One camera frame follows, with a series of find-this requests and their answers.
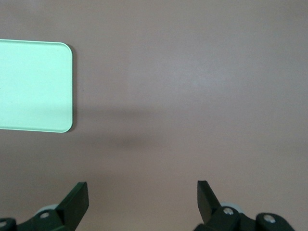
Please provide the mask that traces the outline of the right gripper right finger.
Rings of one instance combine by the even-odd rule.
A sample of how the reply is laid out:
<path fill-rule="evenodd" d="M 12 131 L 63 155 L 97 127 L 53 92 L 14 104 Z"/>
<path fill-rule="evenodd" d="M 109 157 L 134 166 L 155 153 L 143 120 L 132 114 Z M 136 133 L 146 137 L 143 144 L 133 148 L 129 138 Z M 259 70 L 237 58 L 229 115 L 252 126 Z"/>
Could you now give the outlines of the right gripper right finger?
<path fill-rule="evenodd" d="M 283 217 L 259 213 L 251 219 L 231 205 L 222 205 L 206 180 L 197 182 L 197 205 L 203 220 L 196 231 L 293 231 Z"/>

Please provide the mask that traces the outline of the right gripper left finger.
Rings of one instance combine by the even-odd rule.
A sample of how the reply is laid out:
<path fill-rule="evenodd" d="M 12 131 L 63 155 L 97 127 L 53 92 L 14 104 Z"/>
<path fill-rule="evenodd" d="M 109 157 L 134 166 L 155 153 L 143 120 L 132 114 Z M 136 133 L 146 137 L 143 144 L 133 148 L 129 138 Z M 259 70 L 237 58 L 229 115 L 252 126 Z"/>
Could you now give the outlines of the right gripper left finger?
<path fill-rule="evenodd" d="M 2 231 L 74 231 L 89 208 L 88 185 L 79 182 L 56 206 L 44 209 L 17 224 L 14 218 L 1 218 Z"/>

